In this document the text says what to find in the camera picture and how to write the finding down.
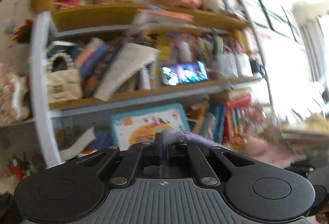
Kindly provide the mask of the white bookshelf frame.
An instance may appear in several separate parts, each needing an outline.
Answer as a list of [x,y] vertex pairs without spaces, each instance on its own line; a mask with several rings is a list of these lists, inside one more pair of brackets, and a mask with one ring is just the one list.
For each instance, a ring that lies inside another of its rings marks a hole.
[[47,167],[62,160],[53,131],[52,119],[76,114],[87,114],[116,108],[160,106],[185,101],[203,94],[216,94],[229,82],[215,80],[176,87],[119,93],[104,102],[95,98],[49,103],[46,87],[45,49],[49,35],[57,38],[102,31],[127,29],[138,4],[103,4],[74,7],[57,13],[44,11],[36,16],[31,35],[30,88],[38,142]]

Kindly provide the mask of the cream quilted handbag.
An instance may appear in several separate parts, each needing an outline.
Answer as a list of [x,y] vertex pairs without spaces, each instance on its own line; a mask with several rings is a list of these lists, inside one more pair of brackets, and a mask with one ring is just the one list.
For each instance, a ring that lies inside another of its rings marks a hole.
[[[62,59],[67,69],[53,70],[55,61]],[[72,58],[64,53],[55,53],[47,63],[47,100],[48,103],[71,101],[82,98],[79,70],[75,68]]]

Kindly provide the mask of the red thick book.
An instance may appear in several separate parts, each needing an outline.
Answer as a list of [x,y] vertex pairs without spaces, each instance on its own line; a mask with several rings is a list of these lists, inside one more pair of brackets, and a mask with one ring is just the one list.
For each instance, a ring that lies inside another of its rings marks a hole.
[[240,95],[235,99],[226,100],[225,105],[227,110],[232,110],[235,108],[248,106],[250,105],[250,103],[251,103],[251,95],[250,93],[246,93]]

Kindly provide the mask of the smartphone with lit screen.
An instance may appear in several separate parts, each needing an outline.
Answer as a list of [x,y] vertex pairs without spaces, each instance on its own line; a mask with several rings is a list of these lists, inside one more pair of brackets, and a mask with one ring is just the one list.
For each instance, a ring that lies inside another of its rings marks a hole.
[[164,65],[161,67],[161,78],[165,86],[177,86],[209,80],[206,65],[201,61]]

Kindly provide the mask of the teal children's picture book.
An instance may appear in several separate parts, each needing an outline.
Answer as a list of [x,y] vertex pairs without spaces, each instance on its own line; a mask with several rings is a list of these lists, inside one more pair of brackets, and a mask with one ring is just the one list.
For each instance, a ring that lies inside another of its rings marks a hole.
[[153,142],[164,130],[190,131],[190,126],[179,103],[114,114],[109,119],[115,146],[127,150],[140,142]]

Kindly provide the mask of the pink plush toy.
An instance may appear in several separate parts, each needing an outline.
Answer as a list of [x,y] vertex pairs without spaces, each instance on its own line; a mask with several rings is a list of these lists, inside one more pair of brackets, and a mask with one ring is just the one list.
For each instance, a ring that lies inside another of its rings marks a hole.
[[252,136],[247,138],[244,150],[248,157],[279,168],[288,168],[294,162],[307,159],[284,142],[268,142]]

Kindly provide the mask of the purple and pink sweater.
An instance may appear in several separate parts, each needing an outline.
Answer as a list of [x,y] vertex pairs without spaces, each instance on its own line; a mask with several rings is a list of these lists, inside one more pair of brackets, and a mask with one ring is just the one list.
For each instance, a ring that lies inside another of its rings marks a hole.
[[198,134],[186,131],[164,130],[161,132],[161,138],[163,147],[183,143],[186,143],[187,145],[196,145],[202,151],[207,151],[211,147],[224,147],[223,145],[206,139]]

